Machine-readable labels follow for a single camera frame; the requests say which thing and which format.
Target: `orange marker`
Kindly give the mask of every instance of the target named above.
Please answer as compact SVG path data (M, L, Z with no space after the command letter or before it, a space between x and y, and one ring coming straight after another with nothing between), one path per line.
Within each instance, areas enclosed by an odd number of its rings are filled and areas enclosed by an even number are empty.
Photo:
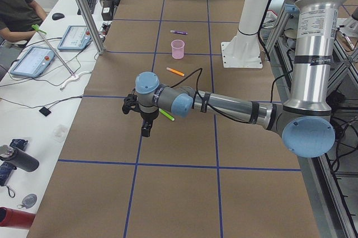
M179 76L182 76L182 77L185 76L184 73L179 72L179 71L177 71L177 70L175 70L175 69L172 69L172 68L167 67L167 70L170 71L170 72L172 72L172 73L174 73L174 74L178 74Z

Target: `black bottle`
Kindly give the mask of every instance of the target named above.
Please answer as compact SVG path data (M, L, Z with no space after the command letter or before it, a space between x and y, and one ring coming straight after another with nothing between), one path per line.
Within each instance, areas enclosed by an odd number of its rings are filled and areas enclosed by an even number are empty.
M35 171L39 161L16 147L0 146L0 160L9 162L27 172Z

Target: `marker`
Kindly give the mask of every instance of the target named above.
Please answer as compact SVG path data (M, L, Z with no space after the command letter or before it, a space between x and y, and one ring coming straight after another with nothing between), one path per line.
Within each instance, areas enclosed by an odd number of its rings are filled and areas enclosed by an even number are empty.
M182 76L182 77L185 76L184 73L179 72L179 71L177 71L177 70L175 70L175 69L172 69L172 68L167 67L167 70L170 71L170 72L172 72L172 73L174 73L174 74L178 74L179 76Z
M354 45L351 41L351 39L343 32L342 33L343 37L346 39L348 46L350 47L351 50L354 50Z
M182 32L182 31L175 31L175 30L170 30L171 33L173 34L179 34L179 35L187 35L187 32Z
M170 119L172 122L175 120L172 116L170 116L167 112L165 112L163 109L159 108L159 112L162 113L164 116L166 116L168 119Z

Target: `green marker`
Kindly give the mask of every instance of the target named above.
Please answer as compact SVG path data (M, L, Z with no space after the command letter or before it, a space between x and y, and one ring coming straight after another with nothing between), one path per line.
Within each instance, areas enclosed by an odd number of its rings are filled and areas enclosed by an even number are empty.
M36 32L41 32L41 33L43 33L43 34L47 34L47 32L40 30L40 26L39 26L38 24L33 24L33 25L31 25L31 27L32 27Z
M164 116L166 116L168 119L170 119L172 122L175 120L172 116L170 116L167 112L165 112L163 109L159 108L159 112L162 113Z

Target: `person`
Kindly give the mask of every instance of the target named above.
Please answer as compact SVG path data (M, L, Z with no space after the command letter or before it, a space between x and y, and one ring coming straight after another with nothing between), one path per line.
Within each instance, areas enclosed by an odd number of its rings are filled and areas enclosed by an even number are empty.
M30 40L35 34L31 25L46 18L35 0L0 0L0 36L10 42Z

